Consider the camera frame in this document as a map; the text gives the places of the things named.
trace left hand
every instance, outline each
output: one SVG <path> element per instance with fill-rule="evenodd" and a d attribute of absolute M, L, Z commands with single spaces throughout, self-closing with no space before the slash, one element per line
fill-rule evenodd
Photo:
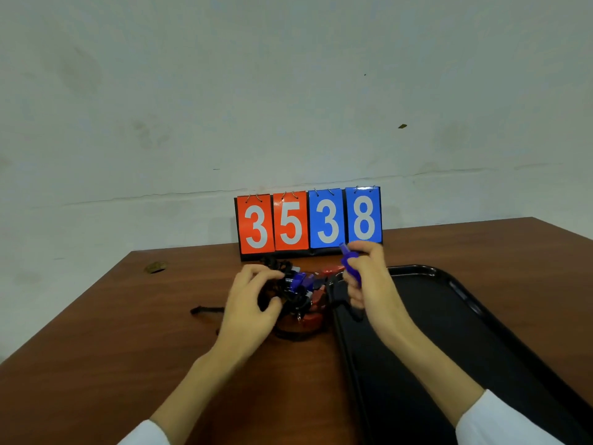
<path fill-rule="evenodd" d="M 224 317 L 213 350 L 241 364 L 249 358 L 270 334 L 282 309 L 278 297 L 261 311 L 257 296 L 270 279 L 280 279 L 284 273 L 264 265 L 245 265 L 235 276 L 226 300 Z"/>

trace plastic tray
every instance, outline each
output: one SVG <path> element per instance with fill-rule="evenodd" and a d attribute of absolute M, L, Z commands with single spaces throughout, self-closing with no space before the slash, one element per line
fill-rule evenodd
<path fill-rule="evenodd" d="M 566 445 L 593 444 L 593 409 L 455 278 L 421 265 L 389 272 L 414 322 L 482 387 Z M 347 299 L 340 276 L 329 296 Z M 338 308 L 334 326 L 360 441 L 456 444 L 453 426 L 366 318 Z"/>

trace white digit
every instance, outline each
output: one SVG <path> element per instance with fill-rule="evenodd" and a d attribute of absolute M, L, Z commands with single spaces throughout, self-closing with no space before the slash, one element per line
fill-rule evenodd
<path fill-rule="evenodd" d="M 262 248 L 267 242 L 267 231 L 262 226 L 263 220 L 266 217 L 261 209 L 257 205 L 251 205 L 245 211 L 245 218 L 251 219 L 253 214 L 257 214 L 257 220 L 253 223 L 253 229 L 260 232 L 260 239 L 256 242 L 252 237 L 248 237 L 247 243 L 253 248 Z"/>
<path fill-rule="evenodd" d="M 294 237 L 288 237 L 288 234 L 286 234 L 284 232 L 280 235 L 280 238 L 282 239 L 282 241 L 287 245 L 294 245 L 301 239 L 301 236 L 302 236 L 301 222 L 294 215 L 288 215 L 289 210 L 293 210 L 293 209 L 298 210 L 298 209 L 300 209 L 300 207 L 301 207 L 301 204 L 298 201 L 285 201 L 282 203 L 282 216 L 280 217 L 280 224 L 283 227 L 285 227 L 286 225 L 289 225 L 291 223 L 295 226 L 295 236 Z"/>
<path fill-rule="evenodd" d="M 362 203 L 365 203 L 367 205 L 366 212 L 362 212 L 360 210 L 360 205 Z M 354 212 L 358 216 L 356 217 L 356 220 L 354 220 L 354 234 L 356 234 L 357 238 L 359 238 L 360 240 L 370 239 L 373 233 L 375 232 L 375 221 L 371 217 L 372 200 L 368 198 L 366 195 L 360 195 L 360 197 L 358 197 L 354 201 Z M 369 225 L 369 228 L 366 232 L 362 232 L 362 230 L 360 229 L 360 224 L 363 220 L 366 220 L 367 224 Z"/>
<path fill-rule="evenodd" d="M 317 212 L 323 212 L 323 208 L 329 208 L 330 212 L 326 215 L 325 222 L 326 224 L 331 225 L 331 234 L 326 235 L 324 231 L 317 232 L 319 239 L 323 243 L 332 243 L 335 239 L 337 239 L 337 235 L 340 232 L 337 222 L 333 219 L 336 216 L 336 205 L 330 199 L 321 200 L 317 205 Z"/>

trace wooden table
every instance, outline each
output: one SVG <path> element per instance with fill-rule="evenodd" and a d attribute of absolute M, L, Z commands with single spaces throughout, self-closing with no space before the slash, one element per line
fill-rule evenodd
<path fill-rule="evenodd" d="M 593 404 L 593 241 L 533 218 L 384 232 L 388 265 L 454 275 Z M 314 270 L 339 257 L 295 260 Z M 152 261 L 168 268 L 149 275 Z M 0 443 L 118 442 L 216 339 L 237 244 L 132 252 L 0 366 Z M 331 333 L 270 337 L 189 443 L 355 442 Z"/>

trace blue whistle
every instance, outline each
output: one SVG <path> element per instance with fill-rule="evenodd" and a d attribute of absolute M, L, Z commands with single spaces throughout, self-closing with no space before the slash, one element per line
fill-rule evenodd
<path fill-rule="evenodd" d="M 348 263 L 348 259 L 350 259 L 351 257 L 358 257 L 358 253 L 350 251 L 350 249 L 346 246 L 345 243 L 340 244 L 340 250 L 344 255 L 344 257 L 341 260 L 342 265 L 344 265 L 349 274 L 354 276 L 354 279 L 356 279 L 356 281 L 358 282 L 358 286 L 361 288 L 362 281 L 360 280 L 360 273 L 358 272 L 358 270 L 353 269 Z"/>

